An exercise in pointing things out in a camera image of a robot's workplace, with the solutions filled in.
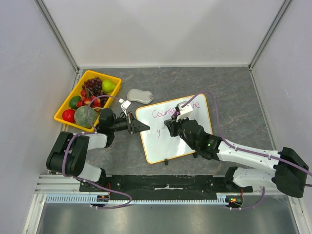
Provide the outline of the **orange framed whiteboard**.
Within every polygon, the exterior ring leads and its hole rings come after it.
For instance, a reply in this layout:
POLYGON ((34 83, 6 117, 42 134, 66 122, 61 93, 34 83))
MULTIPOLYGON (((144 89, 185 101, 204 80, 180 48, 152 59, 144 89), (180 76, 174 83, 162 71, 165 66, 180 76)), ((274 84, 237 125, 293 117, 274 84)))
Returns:
MULTIPOLYGON (((148 163, 159 163, 165 159, 173 159, 194 152, 179 136, 171 137, 168 128, 164 125, 164 121, 174 114, 175 107, 190 99, 191 96, 172 99, 136 110, 136 119, 150 127, 150 130, 140 133, 148 163)), ((203 126, 205 132, 211 134, 213 131, 205 95, 198 95, 190 105, 193 107, 193 112, 189 119, 195 119, 199 125, 203 126)))

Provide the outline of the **purple capped white marker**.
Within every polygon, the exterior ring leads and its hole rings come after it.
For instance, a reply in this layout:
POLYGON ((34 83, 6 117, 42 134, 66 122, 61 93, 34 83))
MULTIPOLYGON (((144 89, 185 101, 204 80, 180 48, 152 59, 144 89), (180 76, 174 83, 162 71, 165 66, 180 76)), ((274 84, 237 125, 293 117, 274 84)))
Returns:
MULTIPOLYGON (((177 110, 174 111, 174 113, 169 117, 169 119, 172 119, 173 116, 178 116, 179 115, 179 112, 177 110)), ((165 129, 167 128, 164 123, 163 123, 163 126, 161 127, 162 129, 165 129)))

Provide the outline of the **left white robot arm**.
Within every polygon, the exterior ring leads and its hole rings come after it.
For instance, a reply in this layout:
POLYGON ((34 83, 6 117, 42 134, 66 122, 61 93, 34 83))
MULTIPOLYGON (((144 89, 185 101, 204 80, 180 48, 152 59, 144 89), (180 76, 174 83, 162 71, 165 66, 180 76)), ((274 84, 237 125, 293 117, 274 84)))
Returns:
POLYGON ((137 120, 130 112, 116 117, 107 108, 100 112, 96 128, 96 133, 61 132, 47 158, 46 167, 64 176, 89 180, 90 186, 101 192, 107 186, 107 180, 103 177, 105 171, 86 162, 87 152, 109 147, 115 138, 115 132, 128 131, 134 134, 148 131, 150 127, 137 120))

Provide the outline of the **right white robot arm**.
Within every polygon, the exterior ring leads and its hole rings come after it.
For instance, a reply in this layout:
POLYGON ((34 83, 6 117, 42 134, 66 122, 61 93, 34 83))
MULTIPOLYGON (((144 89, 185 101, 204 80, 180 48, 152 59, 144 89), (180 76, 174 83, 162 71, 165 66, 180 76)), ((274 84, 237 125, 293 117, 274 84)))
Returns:
POLYGON ((229 192, 239 187, 267 187, 285 195, 302 198, 309 167, 295 150, 267 151, 244 147, 205 132, 196 120, 169 119, 164 121, 171 137, 180 137, 197 155, 207 160, 227 161, 245 165, 232 167, 223 179, 229 192))

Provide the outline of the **grey whiteboard eraser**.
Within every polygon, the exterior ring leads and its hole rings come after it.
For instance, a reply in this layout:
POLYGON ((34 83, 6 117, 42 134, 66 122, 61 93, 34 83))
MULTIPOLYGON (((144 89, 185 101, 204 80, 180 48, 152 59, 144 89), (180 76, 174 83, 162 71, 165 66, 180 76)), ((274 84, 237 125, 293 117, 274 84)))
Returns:
POLYGON ((154 100, 154 95, 150 91, 139 89, 131 89, 127 93, 127 99, 131 102, 138 102, 144 105, 151 103, 154 100))

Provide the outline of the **green pear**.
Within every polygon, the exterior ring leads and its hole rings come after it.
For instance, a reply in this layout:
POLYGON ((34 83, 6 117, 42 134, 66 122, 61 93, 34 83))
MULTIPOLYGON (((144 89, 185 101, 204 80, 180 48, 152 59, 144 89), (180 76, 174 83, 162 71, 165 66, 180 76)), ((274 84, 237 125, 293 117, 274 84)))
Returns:
POLYGON ((101 87, 102 87, 102 90, 104 92, 109 93, 109 92, 112 92, 115 89, 116 84, 113 83, 111 80, 104 80, 101 83, 101 87))

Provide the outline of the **green netted melon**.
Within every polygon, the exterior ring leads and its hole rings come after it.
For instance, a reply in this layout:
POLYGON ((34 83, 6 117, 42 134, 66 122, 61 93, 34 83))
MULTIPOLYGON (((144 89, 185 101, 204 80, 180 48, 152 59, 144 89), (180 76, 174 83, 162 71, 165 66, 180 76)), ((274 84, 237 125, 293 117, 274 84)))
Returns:
POLYGON ((92 125, 90 124, 90 121, 88 121, 87 114, 91 123, 94 124, 98 118, 98 113, 88 106, 81 106, 76 109, 74 114, 76 124, 84 128, 91 128, 92 125))

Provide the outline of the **dark purple grape bunch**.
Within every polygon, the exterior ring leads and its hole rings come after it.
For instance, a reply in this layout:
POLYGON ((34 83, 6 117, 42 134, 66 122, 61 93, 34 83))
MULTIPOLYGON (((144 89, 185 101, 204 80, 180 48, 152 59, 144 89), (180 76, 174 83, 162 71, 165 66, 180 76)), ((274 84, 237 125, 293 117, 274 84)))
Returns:
POLYGON ((101 87, 102 80, 99 77, 88 79, 82 85, 82 89, 90 90, 95 97, 107 95, 101 87))

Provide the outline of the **green lime fruit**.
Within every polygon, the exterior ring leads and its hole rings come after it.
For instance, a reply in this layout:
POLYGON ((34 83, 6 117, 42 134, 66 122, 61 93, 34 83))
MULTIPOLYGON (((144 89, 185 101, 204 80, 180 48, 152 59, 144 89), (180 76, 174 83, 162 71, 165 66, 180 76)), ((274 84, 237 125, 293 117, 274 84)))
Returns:
POLYGON ((81 97, 80 96, 74 96, 70 99, 69 101, 69 106, 71 109, 77 109, 77 103, 81 100, 81 97))

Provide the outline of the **red apple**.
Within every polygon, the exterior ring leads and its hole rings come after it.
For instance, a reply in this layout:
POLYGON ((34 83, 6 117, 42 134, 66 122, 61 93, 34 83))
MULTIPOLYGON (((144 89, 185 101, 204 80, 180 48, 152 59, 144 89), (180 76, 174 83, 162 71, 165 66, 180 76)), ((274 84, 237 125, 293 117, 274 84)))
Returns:
POLYGON ((73 109, 67 109, 62 113, 62 118, 64 121, 75 123, 75 110, 73 109))

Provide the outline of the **yellow plastic fruit tray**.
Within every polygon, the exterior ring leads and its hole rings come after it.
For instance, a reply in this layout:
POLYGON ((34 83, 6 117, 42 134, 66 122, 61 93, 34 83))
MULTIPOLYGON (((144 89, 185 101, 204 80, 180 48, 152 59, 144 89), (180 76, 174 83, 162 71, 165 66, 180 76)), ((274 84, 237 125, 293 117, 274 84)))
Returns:
POLYGON ((108 93, 110 96, 116 96, 121 88, 121 79, 117 77, 113 77, 110 75, 102 74, 99 72, 87 70, 81 77, 81 79, 77 82, 76 86, 73 88, 69 96, 66 98, 64 103, 60 106, 60 108, 57 110, 56 114, 54 115, 54 120, 61 122, 62 124, 69 125, 78 129, 81 129, 85 132, 93 132, 94 129, 92 127, 86 128, 83 127, 75 122, 70 122, 65 119, 63 119, 62 114, 64 111, 71 109, 70 108, 70 100, 76 96, 81 96, 80 93, 82 91, 82 85, 85 81, 92 79, 92 78, 100 78, 102 81, 104 80, 110 80, 112 83, 114 83, 116 86, 114 90, 108 93))

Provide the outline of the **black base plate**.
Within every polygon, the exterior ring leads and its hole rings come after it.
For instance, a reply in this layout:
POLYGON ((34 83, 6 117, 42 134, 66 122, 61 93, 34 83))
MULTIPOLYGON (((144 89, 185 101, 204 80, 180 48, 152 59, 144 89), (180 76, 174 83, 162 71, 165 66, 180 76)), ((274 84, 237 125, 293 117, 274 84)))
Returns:
POLYGON ((99 184, 132 199, 214 199, 217 193, 253 192, 252 186, 241 188, 225 176, 212 175, 108 175, 99 184))

